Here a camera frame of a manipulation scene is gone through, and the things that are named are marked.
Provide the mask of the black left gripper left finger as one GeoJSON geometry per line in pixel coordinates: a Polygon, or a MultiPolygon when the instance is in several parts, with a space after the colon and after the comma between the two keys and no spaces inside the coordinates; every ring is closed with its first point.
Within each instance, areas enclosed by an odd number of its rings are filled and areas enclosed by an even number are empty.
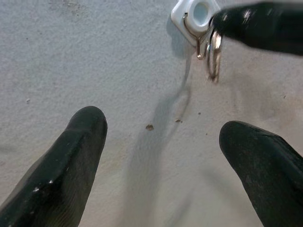
{"type": "Polygon", "coordinates": [[[80,109],[0,207],[3,227],[76,227],[90,195],[107,136],[94,106],[80,109]]]}

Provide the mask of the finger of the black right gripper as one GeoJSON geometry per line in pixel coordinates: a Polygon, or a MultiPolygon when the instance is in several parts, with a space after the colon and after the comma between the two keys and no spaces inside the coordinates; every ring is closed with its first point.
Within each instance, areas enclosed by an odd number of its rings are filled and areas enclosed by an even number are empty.
{"type": "Polygon", "coordinates": [[[258,2],[217,12],[213,28],[223,36],[257,49],[302,56],[303,4],[258,2]]]}

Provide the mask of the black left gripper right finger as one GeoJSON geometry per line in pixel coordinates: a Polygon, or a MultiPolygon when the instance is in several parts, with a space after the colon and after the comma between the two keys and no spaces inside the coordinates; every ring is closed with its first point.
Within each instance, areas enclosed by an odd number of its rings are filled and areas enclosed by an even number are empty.
{"type": "Polygon", "coordinates": [[[219,145],[263,226],[303,225],[303,158],[298,152],[279,135],[240,121],[223,125],[219,145]]]}

